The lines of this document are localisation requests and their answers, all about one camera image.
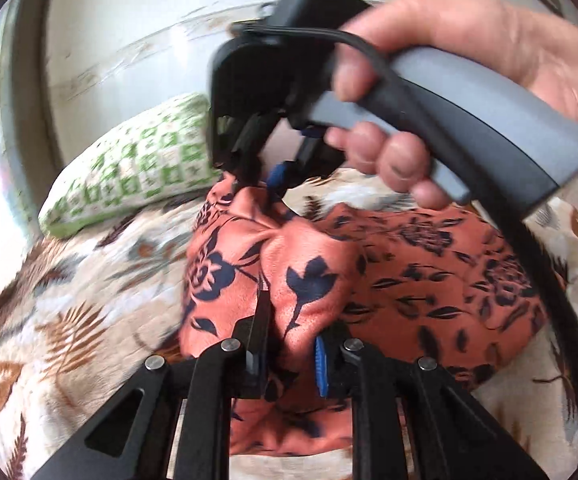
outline hand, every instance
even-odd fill
[[[578,121],[578,27],[549,14],[498,0],[393,0],[369,9],[344,30],[389,53],[414,44],[468,57],[510,78]],[[364,56],[338,45],[333,89],[356,101],[375,75]],[[359,171],[378,174],[395,191],[410,191],[422,207],[450,202],[427,177],[429,152],[411,133],[387,137],[372,123],[330,128],[325,140],[344,150]]]

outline pillowcase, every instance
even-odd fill
[[[58,238],[179,193],[210,187],[205,128],[209,102],[183,94],[96,140],[56,179],[38,220]]]

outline black cable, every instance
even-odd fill
[[[389,85],[395,102],[409,117],[415,118],[419,131],[415,131],[435,155],[473,192],[493,222],[515,251],[518,260],[538,291],[549,314],[556,341],[562,350],[569,371],[578,413],[578,317],[570,305],[552,269],[549,256],[529,229],[511,209],[505,196],[490,177],[444,129],[434,120],[417,100],[410,95],[402,80],[391,69],[386,57],[362,38],[328,28],[270,27],[253,23],[236,24],[233,31],[241,34],[262,36],[290,36],[311,38],[333,43],[344,43],[364,54],[374,72]]]

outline orange fabric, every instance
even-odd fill
[[[371,212],[336,205],[309,222],[264,187],[217,183],[187,250],[183,354],[198,356],[274,305],[265,400],[237,400],[231,453],[316,454],[351,443],[344,400],[320,399],[315,337],[335,319],[389,357],[433,356],[472,388],[508,363],[545,314],[509,246],[473,213]]]

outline floral garment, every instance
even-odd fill
[[[232,454],[293,456],[347,447],[351,409],[321,399],[315,337],[335,319],[389,357],[432,356],[473,388],[543,326],[537,293],[500,234],[467,209],[372,212],[339,204],[310,222],[264,187],[235,196],[226,176],[187,249],[183,355],[251,316],[259,282],[274,323],[264,400],[236,400]]]

